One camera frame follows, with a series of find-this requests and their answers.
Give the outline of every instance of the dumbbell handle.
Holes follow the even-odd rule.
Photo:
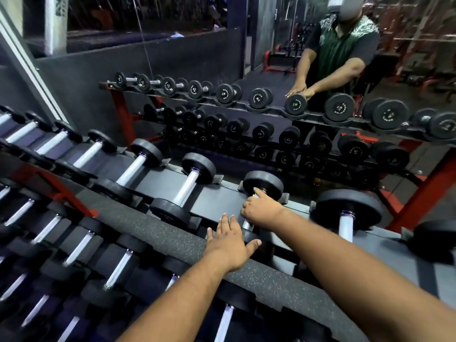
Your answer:
[[[234,307],[226,304],[225,311],[223,311],[222,319],[217,329],[217,334],[215,335],[214,342],[224,342],[225,336],[228,331],[229,324],[231,322],[231,317],[233,316]]]
[[[73,163],[73,166],[81,169],[84,166],[84,164],[90,161],[92,157],[94,157],[102,147],[103,142],[101,140],[95,141],[95,143],[86,152],[84,152],[82,156],[77,159],[76,162]]]
[[[11,120],[12,116],[9,115],[8,113],[5,113],[0,116],[0,126],[2,126],[6,121]]]
[[[8,193],[9,193],[10,191],[11,191],[11,187],[9,187],[9,186],[3,187],[3,189],[0,190],[0,201],[1,201],[3,198],[5,198],[5,197],[8,195]]]
[[[104,290],[108,290],[109,288],[111,288],[115,285],[115,283],[117,282],[117,279],[119,278],[120,274],[122,274],[122,271],[124,270],[125,266],[127,265],[128,261],[130,260],[132,255],[133,255],[133,251],[130,251],[129,249],[125,252],[122,259],[115,267],[113,273],[111,274],[111,276],[108,278],[108,280],[104,284],[104,286],[103,286]]]
[[[126,171],[117,179],[116,183],[125,187],[125,185],[130,181],[134,174],[141,168],[141,166],[147,160],[147,156],[142,152],[136,157],[136,160],[127,168]]]
[[[2,296],[0,297],[0,302],[2,301],[5,301],[6,299],[8,299],[13,293],[14,291],[20,286],[20,284],[22,282],[24,282],[24,280],[26,279],[27,277],[27,274],[22,274],[20,275],[16,281],[14,281],[7,290],[4,291],[4,293],[2,294]]]
[[[81,252],[84,250],[84,248],[87,246],[87,244],[92,240],[94,237],[95,233],[92,231],[88,231],[87,234],[83,237],[81,242],[76,246],[76,248],[73,250],[73,252],[68,256],[68,258],[63,262],[63,266],[70,266],[71,264],[74,263],[74,261],[79,257]]]
[[[54,135],[51,139],[49,139],[46,143],[44,143],[39,149],[37,149],[37,154],[45,155],[51,150],[54,146],[59,144],[62,140],[68,137],[68,131],[62,129],[59,133]]]
[[[39,234],[30,242],[31,244],[36,244],[40,243],[41,241],[44,240],[46,236],[55,228],[57,224],[60,223],[60,221],[63,219],[62,216],[59,214],[56,214],[54,218],[51,219],[51,221],[46,224],[46,226],[39,232]]]
[[[60,335],[60,337],[57,340],[57,342],[65,342],[68,339],[68,337],[70,336],[70,334],[73,331],[74,327],[77,325],[77,322],[79,322],[79,319],[80,318],[78,316],[74,316],[73,317],[71,322],[66,326],[65,331],[62,332],[62,334]]]
[[[168,286],[166,286],[165,291],[167,291],[169,288],[171,288],[171,286],[174,284],[174,282],[176,282],[179,279],[179,277],[180,276],[177,276],[176,274],[173,274],[173,276],[171,277],[171,280],[168,283]]]
[[[173,198],[172,202],[181,207],[182,203],[184,202],[185,198],[187,198],[188,193],[193,190],[195,187],[195,183],[200,176],[200,171],[197,168],[192,168],[190,173],[188,174],[184,184],[180,188],[179,192]]]
[[[339,220],[339,236],[344,238],[346,241],[353,242],[353,222],[355,221],[355,215],[349,211],[342,211],[341,218]]]
[[[26,319],[22,322],[20,325],[21,328],[26,327],[32,320],[35,318],[35,316],[38,314],[38,312],[41,310],[41,308],[46,304],[46,301],[49,299],[49,295],[43,295],[40,299],[40,301],[37,302],[35,307],[30,311],[30,313],[26,316]]]
[[[35,204],[35,201],[33,199],[29,199],[28,201],[25,202],[24,205],[22,205],[19,210],[17,210],[13,216],[8,218],[8,220],[4,223],[4,225],[7,227],[10,224],[13,224],[16,222],[19,218],[21,218],[29,209]]]
[[[26,135],[27,133],[29,133],[30,131],[34,130],[37,127],[38,127],[38,123],[37,122],[30,121],[28,124],[26,124],[25,126],[22,126],[20,129],[15,131],[12,135],[7,137],[5,140],[8,143],[14,143],[14,142],[18,141],[20,138],[22,138],[24,135]]]
[[[242,224],[242,228],[252,231],[254,226],[251,226],[250,223],[247,221],[247,218],[246,218],[246,219],[244,219],[244,223]]]

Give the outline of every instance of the hand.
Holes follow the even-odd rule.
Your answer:
[[[301,91],[304,91],[307,88],[307,85],[305,83],[305,79],[297,79],[294,82],[293,87],[291,88],[290,91],[285,95],[287,98],[293,95],[294,93],[299,93]]]
[[[254,191],[258,198],[254,195],[248,197],[242,205],[241,215],[247,218],[250,224],[272,231],[286,208],[262,190],[254,188]]]
[[[307,90],[300,92],[299,94],[303,95],[305,97],[305,99],[308,101],[315,95],[315,90],[310,87]]]
[[[218,221],[215,237],[212,229],[208,228],[208,242],[204,256],[218,255],[221,266],[225,266],[226,272],[230,272],[241,268],[260,245],[261,240],[258,239],[245,245],[241,226],[236,217],[231,216],[231,221],[228,221],[228,216],[224,213]]]

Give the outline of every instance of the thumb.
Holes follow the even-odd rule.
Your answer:
[[[259,198],[266,197],[267,194],[264,193],[261,189],[254,187],[254,192]]]
[[[255,253],[255,251],[260,247],[261,245],[261,240],[255,239],[250,241],[247,245],[245,245],[245,248],[247,248],[247,256],[250,258],[252,254]]]

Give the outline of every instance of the shirt sleeve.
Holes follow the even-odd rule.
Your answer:
[[[320,24],[317,24],[312,31],[312,33],[309,35],[309,38],[307,38],[307,41],[305,42],[305,48],[312,49],[313,51],[317,52],[318,48],[320,47],[320,36],[322,35],[322,27]]]
[[[349,59],[357,57],[367,66],[371,63],[379,45],[380,33],[370,32],[362,36],[351,50]]]

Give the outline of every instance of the person's left hand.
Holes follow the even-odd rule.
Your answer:
[[[308,101],[315,95],[315,90],[310,87],[307,90],[300,92],[299,94],[303,95],[305,99]]]
[[[230,272],[241,268],[260,245],[261,240],[258,239],[250,241],[247,245],[244,244],[241,226],[236,217],[233,215],[228,221],[228,216],[224,213],[218,222],[215,237],[212,229],[208,228],[208,242],[204,256],[218,255],[221,265],[225,265],[226,271]]]

